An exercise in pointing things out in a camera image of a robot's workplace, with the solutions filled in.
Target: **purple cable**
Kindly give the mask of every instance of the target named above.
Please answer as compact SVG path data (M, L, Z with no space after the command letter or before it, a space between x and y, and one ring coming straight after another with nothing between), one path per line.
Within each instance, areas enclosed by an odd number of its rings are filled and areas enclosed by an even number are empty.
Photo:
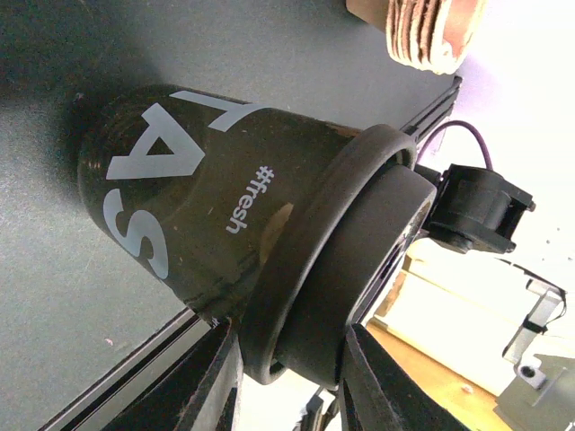
M423 144L423 147L421 148L420 153L417 156L417 162L420 161L421 157L423 156L423 153L426 152L426 150L429 148L429 144L431 144L431 142L433 141L433 139L435 139L435 137L439 134L439 132L445 130L446 128L450 128L451 126L460 126L462 128L466 128L473 134L473 136L477 140L477 144L479 144L479 147L482 150L483 159L485 160L485 167L490 171L493 171L493 163L491 161L491 156L489 155L489 149L487 148L487 144L485 144L485 139L483 139L482 134L479 133L479 130L477 130L475 126L468 123L467 121L462 121L461 119L453 119L451 121L447 121L438 128L436 128L435 130L433 130L433 132L431 132L431 135L429 135L429 137L425 141L425 144Z

